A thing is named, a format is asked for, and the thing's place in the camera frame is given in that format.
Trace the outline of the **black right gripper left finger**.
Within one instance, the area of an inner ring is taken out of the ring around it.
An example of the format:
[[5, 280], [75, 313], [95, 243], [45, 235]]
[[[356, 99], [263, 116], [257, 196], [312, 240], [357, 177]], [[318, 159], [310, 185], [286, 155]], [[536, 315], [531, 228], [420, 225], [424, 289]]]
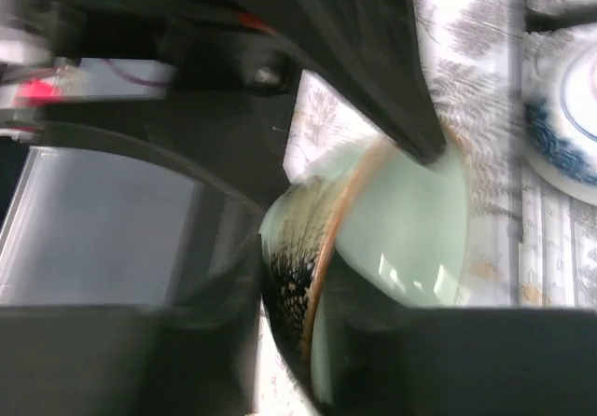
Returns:
[[181, 304], [5, 307], [5, 415], [244, 415], [253, 406], [261, 241]]

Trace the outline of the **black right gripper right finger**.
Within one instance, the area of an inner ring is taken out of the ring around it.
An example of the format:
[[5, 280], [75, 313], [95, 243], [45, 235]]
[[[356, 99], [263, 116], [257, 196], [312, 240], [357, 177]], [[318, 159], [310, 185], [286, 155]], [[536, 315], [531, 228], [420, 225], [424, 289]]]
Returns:
[[420, 59], [415, 0], [286, 0], [298, 7], [350, 82], [338, 88], [419, 163], [446, 138]]

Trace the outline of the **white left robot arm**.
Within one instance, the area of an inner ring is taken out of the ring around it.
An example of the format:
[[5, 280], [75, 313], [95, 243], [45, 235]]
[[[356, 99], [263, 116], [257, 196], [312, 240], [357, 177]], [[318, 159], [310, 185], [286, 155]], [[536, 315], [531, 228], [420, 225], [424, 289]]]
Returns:
[[29, 156], [1, 236], [6, 306], [185, 305], [259, 297], [257, 226], [287, 180], [300, 71], [233, 20], [171, 37], [187, 51], [166, 98], [131, 97], [126, 57], [159, 21], [28, 1], [18, 22], [90, 54], [88, 97], [28, 97], [5, 124]]

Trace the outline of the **celadon green bowl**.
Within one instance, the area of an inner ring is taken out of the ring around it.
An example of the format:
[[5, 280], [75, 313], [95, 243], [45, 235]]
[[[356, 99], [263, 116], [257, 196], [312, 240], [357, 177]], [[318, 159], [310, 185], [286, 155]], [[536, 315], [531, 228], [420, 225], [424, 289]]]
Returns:
[[271, 205], [259, 233], [262, 299], [276, 346], [311, 401], [334, 401], [340, 341], [328, 330], [333, 273], [414, 307], [451, 306], [465, 263], [468, 165], [462, 141], [429, 166], [370, 135], [314, 160]]

